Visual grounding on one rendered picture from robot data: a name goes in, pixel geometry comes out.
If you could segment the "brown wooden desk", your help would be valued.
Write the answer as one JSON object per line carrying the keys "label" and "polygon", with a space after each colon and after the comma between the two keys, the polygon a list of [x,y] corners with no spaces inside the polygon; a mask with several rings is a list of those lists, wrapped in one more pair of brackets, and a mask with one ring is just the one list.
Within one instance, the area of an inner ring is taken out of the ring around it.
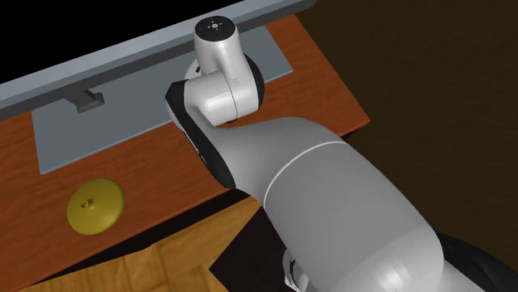
{"label": "brown wooden desk", "polygon": [[[267,25],[293,71],[266,84],[250,124],[298,116],[345,135],[369,122],[297,17]],[[71,229],[66,208],[93,178],[111,178],[125,194],[120,219],[84,236]],[[0,122],[0,292],[17,292],[223,191],[183,133],[171,124],[41,174],[30,114]]]}

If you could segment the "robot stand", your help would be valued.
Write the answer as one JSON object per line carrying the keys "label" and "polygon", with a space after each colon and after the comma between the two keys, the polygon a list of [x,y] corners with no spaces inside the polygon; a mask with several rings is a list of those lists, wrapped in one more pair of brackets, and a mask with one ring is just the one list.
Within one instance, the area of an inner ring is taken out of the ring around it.
{"label": "robot stand", "polygon": [[285,284],[285,251],[264,209],[259,208],[209,271],[228,292],[295,292]]}

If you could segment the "grey flat monitor with base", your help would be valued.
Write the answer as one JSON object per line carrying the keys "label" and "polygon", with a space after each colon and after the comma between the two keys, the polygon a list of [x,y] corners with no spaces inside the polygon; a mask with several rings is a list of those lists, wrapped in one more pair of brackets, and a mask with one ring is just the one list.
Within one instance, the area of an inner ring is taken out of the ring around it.
{"label": "grey flat monitor with base", "polygon": [[170,121],[165,92],[209,74],[215,125],[292,68],[266,25],[317,0],[0,0],[0,121],[28,113],[46,174]]}

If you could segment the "yellow round lid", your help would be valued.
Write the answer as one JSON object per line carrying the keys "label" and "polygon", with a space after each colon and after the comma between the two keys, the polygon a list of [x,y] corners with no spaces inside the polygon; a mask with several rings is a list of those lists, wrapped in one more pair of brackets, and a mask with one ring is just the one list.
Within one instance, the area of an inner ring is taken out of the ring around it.
{"label": "yellow round lid", "polygon": [[71,228],[82,235],[96,235],[113,226],[125,206],[122,187],[109,178],[85,182],[71,196],[66,217]]}

